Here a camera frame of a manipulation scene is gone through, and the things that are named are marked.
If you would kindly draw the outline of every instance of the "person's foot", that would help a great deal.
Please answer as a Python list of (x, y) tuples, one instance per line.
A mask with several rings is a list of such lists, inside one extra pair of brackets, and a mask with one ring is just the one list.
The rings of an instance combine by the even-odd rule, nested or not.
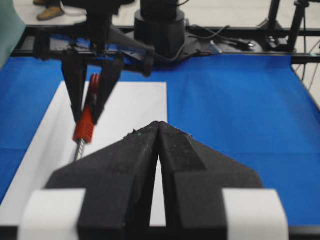
[(47, 2), (46, 0), (33, 0), (33, 4), (36, 6), (46, 6)]
[(57, 17), (60, 17), (64, 14), (62, 9), (58, 6), (51, 6), (48, 7), (43, 13), (39, 14), (36, 18), (39, 21), (47, 21), (51, 19), (55, 19)]

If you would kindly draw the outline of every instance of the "red screwdriver handle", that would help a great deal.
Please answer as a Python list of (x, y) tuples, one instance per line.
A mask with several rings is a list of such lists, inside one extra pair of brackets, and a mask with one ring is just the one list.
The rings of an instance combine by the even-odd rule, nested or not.
[(86, 95), (84, 109), (80, 120), (76, 123), (73, 134), (73, 140), (77, 143), (83, 139), (87, 144), (90, 144), (94, 134), (94, 121), (92, 117), (93, 106), (97, 101), (97, 94), (99, 88), (99, 74), (93, 74), (90, 79), (89, 89)]

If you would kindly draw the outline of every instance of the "white paper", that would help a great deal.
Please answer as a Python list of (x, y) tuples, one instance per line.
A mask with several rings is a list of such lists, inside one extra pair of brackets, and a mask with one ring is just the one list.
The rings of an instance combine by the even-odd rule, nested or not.
[[(1, 226), (18, 225), (32, 192), (43, 188), (54, 170), (73, 159), (76, 150), (76, 144), (72, 141), (75, 123), (70, 105), (63, 82), (0, 205)], [(167, 122), (167, 119), (166, 83), (119, 82), (94, 130), (92, 144), (84, 149), (84, 155), (122, 140), (134, 129), (143, 128), (153, 121)], [(154, 194), (161, 196), (153, 198), (151, 218), (164, 216), (165, 212), (159, 168), (157, 173)], [(156, 219), (156, 223), (165, 223), (163, 218)]]

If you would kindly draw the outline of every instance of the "black cable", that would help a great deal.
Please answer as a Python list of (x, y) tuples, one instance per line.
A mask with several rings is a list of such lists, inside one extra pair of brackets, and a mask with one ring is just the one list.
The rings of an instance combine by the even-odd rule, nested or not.
[(180, 4), (177, 4), (177, 5), (169, 4), (169, 6), (174, 7), (174, 8), (178, 8), (178, 7), (181, 7), (182, 5), (187, 4), (189, 1), (190, 1), (190, 0), (186, 0), (185, 2), (180, 3)]
[(178, 50), (178, 52), (176, 53), (176, 55), (173, 58), (166, 58), (164, 56), (161, 56), (158, 53), (155, 53), (154, 56), (157, 57), (158, 59), (161, 59), (161, 60), (165, 61), (165, 62), (172, 63), (172, 62), (176, 61), (179, 58), (182, 50), (185, 48), (186, 45), (187, 45), (186, 42), (184, 42), (184, 44), (180, 47), (180, 49)]
[(220, 35), (220, 32), (222, 32), (223, 30), (229, 28), (230, 26), (225, 26), (223, 27), (222, 29), (220, 29), (218, 32), (214, 32), (206, 27), (202, 27), (202, 26), (199, 26), (199, 25), (192, 25), (191, 27), (194, 27), (194, 28), (199, 28), (199, 29), (203, 29), (205, 31), (207, 31), (208, 33), (211, 33), (212, 35), (211, 36), (208, 36), (208, 37), (202, 37), (202, 36), (192, 36), (194, 38), (197, 38), (197, 39), (204, 39), (204, 40), (208, 40), (208, 39), (212, 39), (213, 37), (217, 37), (217, 38), (220, 38), (222, 40), (226, 40), (226, 41), (229, 41), (233, 44), (237, 44), (240, 48), (250, 48), (252, 46), (250, 46), (250, 42), (245, 42), (244, 40), (241, 40), (241, 39), (235, 39), (235, 38), (230, 38), (230, 37), (225, 37), (225, 36), (221, 36)]
[(315, 80), (315, 77), (316, 77), (318, 68), (319, 68), (319, 63), (317, 63), (317, 65), (316, 65), (316, 67), (315, 67), (315, 69), (314, 69), (313, 77), (312, 77), (312, 79), (311, 79), (311, 83), (310, 83), (310, 86), (309, 86), (309, 91), (311, 90), (312, 85), (314, 84), (314, 80)]
[[(318, 46), (318, 44), (320, 44), (320, 40), (317, 41), (317, 42), (313, 45), (313, 47), (312, 47), (311, 50), (308, 52), (308, 54), (311, 54), (311, 53), (315, 50), (315, 48)], [(300, 64), (294, 71), (297, 72), (302, 65), (303, 65), (303, 64)]]
[(192, 38), (192, 39), (201, 39), (201, 40), (210, 40), (210, 39), (214, 39), (215, 37), (217, 37), (222, 31), (226, 30), (230, 28), (230, 26), (225, 26), (223, 28), (221, 28), (219, 31), (217, 32), (213, 32), (210, 30), (211, 33), (213, 33), (211, 36), (196, 36), (196, 35), (193, 35), (193, 36), (189, 36), (189, 38)]
[[(303, 16), (303, 29), (304, 29), (304, 32), (307, 31), (307, 27), (306, 26), (307, 26), (306, 8), (304, 8), (304, 16)], [(303, 39), (304, 39), (304, 53), (306, 54), (307, 53), (307, 36), (304, 35)], [(307, 64), (304, 64), (304, 66), (303, 66), (303, 74), (302, 74), (302, 82), (305, 81), (306, 67), (307, 67)]]

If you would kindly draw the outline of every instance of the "blue table cover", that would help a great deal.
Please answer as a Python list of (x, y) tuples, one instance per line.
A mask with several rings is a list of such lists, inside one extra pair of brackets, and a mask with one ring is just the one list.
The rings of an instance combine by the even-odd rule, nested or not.
[[(62, 80), (58, 61), (10, 58), (0, 71), (0, 202)], [(291, 226), (320, 225), (320, 113), (289, 56), (192, 58), (121, 81), (166, 82), (169, 124), (255, 169)]]

